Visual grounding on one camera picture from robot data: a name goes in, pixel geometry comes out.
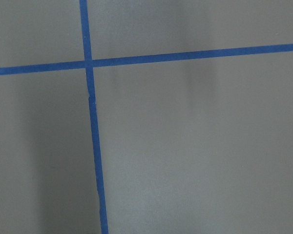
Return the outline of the crossing blue tape strip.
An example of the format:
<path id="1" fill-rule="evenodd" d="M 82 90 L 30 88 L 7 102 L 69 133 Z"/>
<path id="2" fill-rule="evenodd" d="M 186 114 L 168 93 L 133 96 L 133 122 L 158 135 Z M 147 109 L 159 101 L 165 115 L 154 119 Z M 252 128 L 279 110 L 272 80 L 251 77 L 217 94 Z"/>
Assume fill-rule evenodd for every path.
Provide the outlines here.
<path id="1" fill-rule="evenodd" d="M 100 136 L 99 136 L 97 107 L 96 107 L 95 80 L 94 80 L 94 70 L 93 70 L 93 63 L 92 63 L 92 51 L 91 51 L 87 1 L 80 0 L 79 6 L 80 6 L 83 48 L 84 48 L 84 66 L 85 66 L 85 73 L 86 73 L 87 90 L 89 95 L 88 105 L 89 105 L 89 112 L 90 112 L 90 125 L 91 125 L 91 135 L 92 135 L 93 154 L 94 154 L 94 163 L 95 163 L 95 176 L 96 176 L 97 192 L 98 192 L 98 198 L 99 198 L 100 226 L 101 226 L 101 233 L 108 234 L 109 230 L 108 230 L 106 203 L 105 203 L 105 188 L 104 188 Z"/>

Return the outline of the long blue tape strip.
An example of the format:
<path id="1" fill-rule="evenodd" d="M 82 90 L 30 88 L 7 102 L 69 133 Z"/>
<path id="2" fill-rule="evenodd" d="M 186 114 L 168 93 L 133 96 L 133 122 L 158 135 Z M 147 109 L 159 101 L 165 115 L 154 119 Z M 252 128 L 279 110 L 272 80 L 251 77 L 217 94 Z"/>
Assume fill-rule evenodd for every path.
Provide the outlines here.
<path id="1" fill-rule="evenodd" d="M 168 53 L 168 54 L 158 54 L 158 55 L 132 56 L 132 57 L 121 57 L 121 58 L 104 58 L 104 59 L 94 59 L 91 62 L 70 61 L 70 62 L 35 64 L 35 65 L 14 66 L 14 67 L 2 67 L 0 68 L 0 76 L 84 69 L 87 64 L 89 64 L 92 68 L 96 68 L 96 67 L 109 67 L 109 66 L 120 66 L 120 65 L 130 65 L 130 64 L 157 63 L 157 62 L 192 60 L 192 59 L 209 59 L 209 58 L 221 58 L 221 57 L 231 57 L 231 56 L 283 53 L 283 52 L 293 52 L 293 43 L 254 46 L 254 47 L 215 49 L 215 50 L 193 51 L 193 52 L 182 52 L 182 53 Z"/>

